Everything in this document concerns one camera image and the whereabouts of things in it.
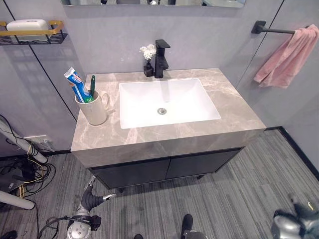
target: towel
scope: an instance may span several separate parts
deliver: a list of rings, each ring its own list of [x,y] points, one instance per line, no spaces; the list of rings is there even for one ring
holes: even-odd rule
[[[287,88],[301,70],[319,38],[315,25],[295,31],[260,68],[254,80],[260,87]]]

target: black faucet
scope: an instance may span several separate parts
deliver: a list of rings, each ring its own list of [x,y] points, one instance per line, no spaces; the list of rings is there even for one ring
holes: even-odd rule
[[[170,48],[170,45],[163,39],[156,40],[156,55],[155,55],[155,78],[163,78],[163,70],[168,69],[168,63],[165,59],[165,48]]]

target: metal pipe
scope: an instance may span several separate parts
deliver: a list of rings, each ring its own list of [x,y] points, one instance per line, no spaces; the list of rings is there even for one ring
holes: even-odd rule
[[[0,133],[2,133],[5,137],[10,139],[12,142],[16,143],[20,148],[28,152],[31,144],[29,144],[26,140],[24,140],[13,129],[12,131],[14,135],[18,138],[13,136],[13,134],[11,133],[10,127],[2,119],[0,119]],[[44,157],[38,150],[34,149],[34,153],[36,155],[33,157],[40,163],[46,163],[48,161],[48,159]]]
[[[0,191],[0,202],[10,204],[16,207],[31,210],[34,208],[35,204],[27,199],[19,198],[17,196],[11,195]]]

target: toothpaste tube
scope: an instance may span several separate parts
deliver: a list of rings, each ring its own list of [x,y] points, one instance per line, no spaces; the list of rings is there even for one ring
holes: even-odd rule
[[[92,96],[89,91],[85,88],[81,78],[76,73],[76,71],[71,67],[65,74],[65,78],[68,79],[70,86],[75,92],[78,101],[81,103],[88,103],[93,101]]]

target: faucet handle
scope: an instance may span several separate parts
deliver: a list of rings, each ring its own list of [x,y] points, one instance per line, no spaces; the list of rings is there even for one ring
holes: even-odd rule
[[[168,45],[168,43],[164,41],[163,39],[156,40],[155,45],[156,45],[156,48],[162,48],[162,49],[170,48],[170,45]]]

